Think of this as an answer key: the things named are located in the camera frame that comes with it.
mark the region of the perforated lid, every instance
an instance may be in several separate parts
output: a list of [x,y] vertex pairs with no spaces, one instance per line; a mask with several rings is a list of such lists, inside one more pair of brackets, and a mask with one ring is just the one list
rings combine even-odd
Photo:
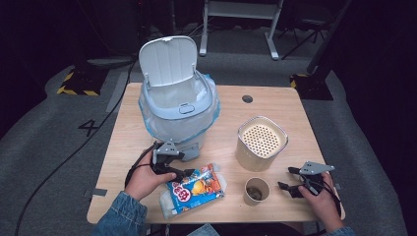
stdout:
[[267,117],[255,117],[239,128],[239,139],[256,156],[270,158],[282,151],[288,136]]
[[139,53],[145,79],[151,87],[177,84],[193,78],[196,42],[188,36],[168,36],[146,43]]

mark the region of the black cable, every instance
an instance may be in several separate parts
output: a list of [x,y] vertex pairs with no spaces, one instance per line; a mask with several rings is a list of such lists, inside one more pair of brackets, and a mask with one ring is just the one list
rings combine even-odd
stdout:
[[155,235],[155,234],[160,233],[160,232],[161,232],[161,229],[158,229],[158,230],[156,230],[154,232],[151,232],[151,234],[147,234],[147,236]]
[[142,152],[142,154],[139,156],[139,158],[135,161],[135,163],[132,165],[132,167],[128,171],[128,174],[126,175],[126,178],[125,178],[125,188],[128,186],[129,181],[131,180],[132,175],[133,175],[133,173],[135,172],[136,169],[138,169],[141,166],[150,165],[150,163],[149,164],[141,164],[141,165],[138,165],[138,164],[145,157],[145,155],[147,155],[148,152],[150,152],[153,149],[156,149],[157,146],[158,146],[158,143],[157,143],[157,141],[155,141],[153,143],[153,145],[150,146],[150,147],[148,147],[148,149],[144,150]]
[[136,60],[131,64],[130,68],[129,68],[129,72],[128,72],[128,79],[126,80],[126,84],[125,84],[125,89],[123,89],[122,94],[119,97],[119,100],[117,101],[117,103],[113,106],[113,108],[111,109],[111,111],[107,114],[107,116],[104,118],[104,120],[100,123],[100,125],[98,126],[97,129],[94,130],[94,132],[91,134],[91,136],[89,136],[88,139],[86,139],[73,153],[71,153],[64,161],[62,161],[37,187],[36,189],[33,191],[33,193],[31,193],[29,199],[27,200],[27,202],[24,205],[24,208],[21,211],[21,214],[19,216],[18,222],[16,224],[16,229],[15,229],[15,236],[19,235],[19,228],[21,226],[22,223],[22,219],[24,217],[25,211],[28,208],[31,200],[33,199],[33,197],[36,195],[36,193],[40,190],[40,188],[46,183],[46,181],[48,181],[65,163],[67,163],[74,155],[76,155],[91,139],[92,137],[94,137],[94,135],[100,130],[100,128],[104,125],[104,123],[107,121],[107,119],[110,117],[110,115],[114,112],[114,110],[117,108],[117,106],[119,105],[120,101],[123,98],[123,95],[125,94],[126,91],[126,86],[128,85],[128,83],[130,82],[130,75],[132,72],[132,69],[134,67],[136,63]]
[[316,221],[316,231],[320,232],[320,224],[318,221]]
[[[336,209],[337,209],[337,213],[338,213],[338,215],[339,215],[339,216],[341,216],[340,199],[339,199],[339,198],[337,197],[337,195],[334,193],[334,191],[332,190],[331,186],[330,186],[328,183],[326,183],[325,181],[324,181],[324,183],[325,183],[327,186],[322,185],[322,184],[320,184],[320,183],[317,183],[317,182],[315,182],[315,181],[310,181],[310,183],[315,184],[315,185],[318,185],[318,186],[322,187],[324,190],[328,191],[328,193],[329,193],[329,194],[331,195],[331,197],[333,198],[334,204],[336,205]],[[323,235],[324,233],[326,233],[326,230],[325,230],[325,229],[323,229],[323,230],[321,230],[321,231],[318,231],[318,232],[316,232],[316,233],[308,234],[308,235],[306,235],[306,236],[319,236],[319,235]]]
[[86,18],[87,18],[87,20],[88,20],[88,22],[89,22],[89,25],[91,26],[91,28],[92,28],[92,30],[94,31],[95,35],[98,37],[98,39],[100,39],[100,41],[103,43],[103,45],[104,45],[105,47],[107,47],[107,49],[108,49],[108,50],[110,50],[110,51],[112,51],[112,52],[114,52],[114,53],[116,53],[116,54],[118,54],[118,55],[122,55],[122,56],[132,56],[132,54],[126,54],[126,53],[119,52],[119,51],[114,50],[113,48],[111,48],[111,47],[107,44],[107,42],[105,42],[105,41],[104,41],[104,39],[101,37],[101,35],[98,33],[98,31],[95,29],[95,27],[94,27],[94,25],[93,25],[93,23],[92,23],[91,19],[89,18],[89,15],[87,14],[86,10],[84,9],[83,5],[80,3],[80,1],[79,1],[79,0],[77,0],[77,3],[78,3],[78,5],[80,6],[81,10],[83,11],[84,15],[86,16]]
[[134,61],[136,61],[137,58],[138,58],[138,55],[134,55],[134,56],[131,56],[131,59],[128,61],[119,61],[119,62],[102,63],[102,64],[89,62],[89,64],[92,65],[97,70],[111,70],[111,69],[116,69],[116,68],[130,65]]

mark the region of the person's right hand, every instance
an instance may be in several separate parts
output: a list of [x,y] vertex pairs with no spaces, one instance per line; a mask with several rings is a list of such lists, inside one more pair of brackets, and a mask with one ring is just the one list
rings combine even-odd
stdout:
[[[333,181],[331,180],[330,175],[328,173],[322,173],[322,176],[323,180],[328,183],[328,185],[331,187],[331,190],[333,191]],[[326,231],[328,233],[344,226],[337,213],[337,208],[334,200],[328,191],[322,190],[317,196],[314,196],[303,186],[299,186],[298,190],[310,204],[316,216],[325,225]]]
[[176,177],[175,173],[155,174],[149,165],[151,157],[152,150],[148,151],[144,158],[139,162],[138,166],[142,166],[133,172],[132,178],[125,189],[125,193],[137,201],[148,196],[159,185],[173,180]]

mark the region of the wooden table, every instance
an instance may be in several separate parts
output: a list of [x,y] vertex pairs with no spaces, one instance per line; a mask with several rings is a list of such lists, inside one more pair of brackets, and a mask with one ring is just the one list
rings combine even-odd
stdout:
[[[92,197],[88,213],[90,223],[97,223],[107,212],[124,188],[127,171],[154,141],[145,128],[138,105],[140,88],[141,84],[136,83],[127,86],[96,185],[97,189],[107,190],[107,193]],[[277,181],[299,184],[299,180],[288,173],[287,167],[302,167],[307,160],[325,163],[297,91],[293,88],[236,86],[217,86],[217,90],[221,102],[220,116],[206,132],[200,157],[190,162],[175,160],[171,166],[187,169],[199,168],[210,162],[219,164],[220,173],[228,184],[225,197],[164,220],[158,200],[166,187],[161,185],[141,200],[148,207],[147,223],[317,220],[304,199],[292,199],[286,191],[277,187]],[[253,102],[245,103],[243,95],[250,95]],[[260,115],[285,130],[289,142],[269,169],[251,172],[241,167],[234,155],[237,131],[244,122]],[[270,195],[257,206],[247,206],[243,201],[244,185],[254,176],[267,180]]]

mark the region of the person's left hand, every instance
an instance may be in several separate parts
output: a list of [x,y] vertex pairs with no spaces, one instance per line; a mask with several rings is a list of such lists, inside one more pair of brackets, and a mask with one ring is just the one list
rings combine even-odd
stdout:
[[[138,165],[150,164],[152,150],[142,158]],[[125,193],[137,201],[151,194],[157,186],[175,179],[175,173],[155,174],[149,165],[144,165],[135,170],[129,184],[125,188]]]

